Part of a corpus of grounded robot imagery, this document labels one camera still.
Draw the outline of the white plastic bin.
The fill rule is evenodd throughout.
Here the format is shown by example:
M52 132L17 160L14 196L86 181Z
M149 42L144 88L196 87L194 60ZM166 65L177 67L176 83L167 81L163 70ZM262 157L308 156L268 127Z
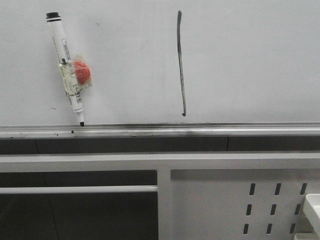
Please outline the white plastic bin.
M302 217L299 219L294 240L320 239L320 194L311 193L305 196Z

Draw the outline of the white metal slotted frame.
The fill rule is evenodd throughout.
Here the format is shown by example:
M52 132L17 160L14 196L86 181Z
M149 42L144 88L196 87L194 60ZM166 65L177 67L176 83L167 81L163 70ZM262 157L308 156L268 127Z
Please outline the white metal slotted frame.
M292 240L318 152L5 155L3 240Z

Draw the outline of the aluminium whiteboard tray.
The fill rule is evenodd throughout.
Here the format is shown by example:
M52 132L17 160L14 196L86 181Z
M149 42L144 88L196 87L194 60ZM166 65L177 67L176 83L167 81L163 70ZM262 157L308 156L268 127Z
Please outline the aluminium whiteboard tray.
M79 138L169 138L319 136L318 122L159 123L2 126L2 140Z

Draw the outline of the white black whiteboard marker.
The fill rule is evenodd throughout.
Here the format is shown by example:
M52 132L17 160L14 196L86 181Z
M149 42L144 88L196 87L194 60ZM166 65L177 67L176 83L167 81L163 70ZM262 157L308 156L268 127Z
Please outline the white black whiteboard marker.
M84 106L80 95L80 87L76 77L74 62L71 59L62 18L58 12L46 13L46 22L51 30L52 41L60 70L64 91L79 125L85 125Z

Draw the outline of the red round magnet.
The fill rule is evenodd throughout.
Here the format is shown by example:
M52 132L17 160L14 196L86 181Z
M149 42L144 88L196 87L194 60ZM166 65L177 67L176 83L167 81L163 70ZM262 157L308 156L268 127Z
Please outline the red round magnet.
M91 71L89 67L81 61L75 61L74 69L78 83L80 85L87 84L91 79Z

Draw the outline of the white whiteboard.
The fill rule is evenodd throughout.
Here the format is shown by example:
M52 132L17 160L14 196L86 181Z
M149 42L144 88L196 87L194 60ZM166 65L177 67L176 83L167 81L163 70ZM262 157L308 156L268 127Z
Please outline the white whiteboard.
M3 0L2 126L77 123L49 12L90 67L87 125L320 120L317 0Z

